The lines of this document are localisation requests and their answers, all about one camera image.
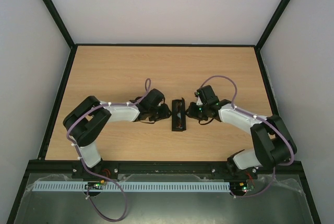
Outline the brown translucent sunglasses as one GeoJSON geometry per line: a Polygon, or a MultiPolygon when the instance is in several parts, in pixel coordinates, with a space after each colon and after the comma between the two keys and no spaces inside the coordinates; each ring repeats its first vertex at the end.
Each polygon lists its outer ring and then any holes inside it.
{"type": "Polygon", "coordinates": [[[176,131],[183,130],[182,106],[183,104],[181,100],[175,100],[175,109],[176,109],[175,130],[176,131]]]}

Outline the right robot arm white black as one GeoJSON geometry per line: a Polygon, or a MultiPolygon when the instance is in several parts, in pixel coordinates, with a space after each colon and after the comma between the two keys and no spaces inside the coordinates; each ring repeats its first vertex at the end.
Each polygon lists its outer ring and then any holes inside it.
{"type": "Polygon", "coordinates": [[[230,100],[219,100],[210,85],[199,88],[195,97],[197,101],[190,103],[186,110],[188,117],[230,124],[252,138],[252,149],[241,150],[228,157],[226,167],[230,176],[239,178],[249,168],[271,170],[294,161],[297,147],[280,116],[257,115],[237,107],[230,100]]]}

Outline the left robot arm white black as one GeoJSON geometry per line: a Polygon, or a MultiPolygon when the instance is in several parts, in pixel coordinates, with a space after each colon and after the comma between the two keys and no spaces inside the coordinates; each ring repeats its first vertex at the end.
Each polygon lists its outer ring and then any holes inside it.
{"type": "Polygon", "coordinates": [[[96,139],[107,123],[148,120],[153,124],[171,115],[164,94],[152,89],[144,96],[124,103],[104,102],[88,96],[65,117],[63,125],[67,130],[66,137],[78,151],[78,158],[92,169],[102,161],[96,139]]]}

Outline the black sunglasses case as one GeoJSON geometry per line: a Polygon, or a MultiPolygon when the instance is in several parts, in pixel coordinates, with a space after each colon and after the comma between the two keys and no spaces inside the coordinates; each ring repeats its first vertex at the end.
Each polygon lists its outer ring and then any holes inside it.
{"type": "Polygon", "coordinates": [[[172,131],[183,132],[186,130],[186,113],[184,98],[172,101],[172,131]]]}

